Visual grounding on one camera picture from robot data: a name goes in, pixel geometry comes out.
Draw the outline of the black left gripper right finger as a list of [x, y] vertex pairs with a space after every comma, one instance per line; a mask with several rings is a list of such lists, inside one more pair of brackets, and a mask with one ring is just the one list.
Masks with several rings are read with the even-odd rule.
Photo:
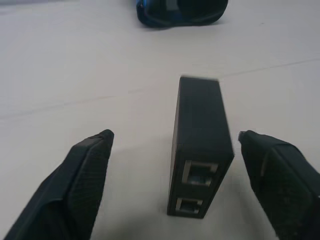
[[239, 133], [251, 188], [280, 240], [320, 238], [320, 174], [293, 144]]

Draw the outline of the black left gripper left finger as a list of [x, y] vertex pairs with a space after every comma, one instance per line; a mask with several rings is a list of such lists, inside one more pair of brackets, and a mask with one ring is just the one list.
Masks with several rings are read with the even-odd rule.
[[114, 133], [75, 144], [40, 184], [6, 240], [89, 240], [101, 204]]

